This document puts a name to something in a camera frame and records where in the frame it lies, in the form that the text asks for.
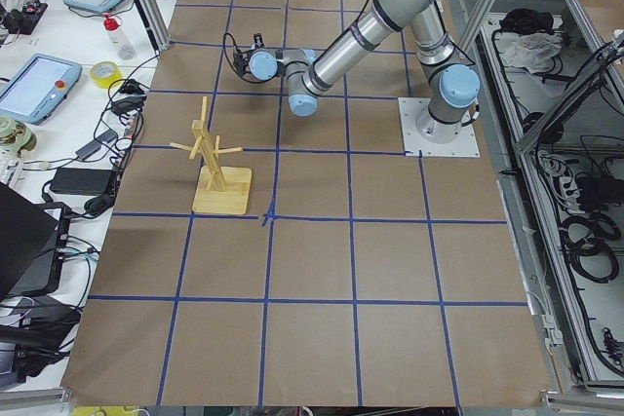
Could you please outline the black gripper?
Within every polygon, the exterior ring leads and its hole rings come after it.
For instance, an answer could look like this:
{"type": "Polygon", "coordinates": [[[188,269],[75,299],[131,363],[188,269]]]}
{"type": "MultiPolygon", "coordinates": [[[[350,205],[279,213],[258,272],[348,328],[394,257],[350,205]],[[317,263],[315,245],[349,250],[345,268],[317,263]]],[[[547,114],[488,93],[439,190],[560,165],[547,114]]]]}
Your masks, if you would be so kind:
{"type": "Polygon", "coordinates": [[[264,47],[262,34],[257,32],[253,35],[253,42],[246,50],[242,50],[235,39],[232,39],[234,48],[233,67],[240,78],[249,78],[252,76],[251,59],[255,50],[264,47]]]}

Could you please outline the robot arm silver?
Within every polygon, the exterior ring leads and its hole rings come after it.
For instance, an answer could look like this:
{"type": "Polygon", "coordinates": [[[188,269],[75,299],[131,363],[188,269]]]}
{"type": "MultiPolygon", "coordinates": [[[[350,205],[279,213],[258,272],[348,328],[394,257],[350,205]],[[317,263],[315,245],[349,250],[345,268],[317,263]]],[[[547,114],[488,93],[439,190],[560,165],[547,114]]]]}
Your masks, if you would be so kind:
{"type": "Polygon", "coordinates": [[[461,59],[436,0],[366,0],[352,22],[319,55],[310,49],[270,49],[261,34],[245,51],[226,55],[243,81],[263,84],[284,80],[291,112],[313,115],[319,98],[391,36],[410,30],[416,57],[431,98],[415,119],[418,133],[433,143],[450,143],[472,124],[467,112],[477,99],[481,80],[461,59]]]}

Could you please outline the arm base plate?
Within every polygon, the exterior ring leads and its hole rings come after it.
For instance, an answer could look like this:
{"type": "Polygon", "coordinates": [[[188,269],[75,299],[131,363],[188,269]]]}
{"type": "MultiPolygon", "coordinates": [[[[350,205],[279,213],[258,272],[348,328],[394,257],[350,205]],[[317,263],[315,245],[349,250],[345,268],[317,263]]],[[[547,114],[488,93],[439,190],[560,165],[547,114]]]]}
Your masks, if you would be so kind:
{"type": "Polygon", "coordinates": [[[441,124],[429,114],[429,98],[399,97],[404,153],[425,158],[479,158],[480,150],[469,113],[455,124],[441,124]]]}

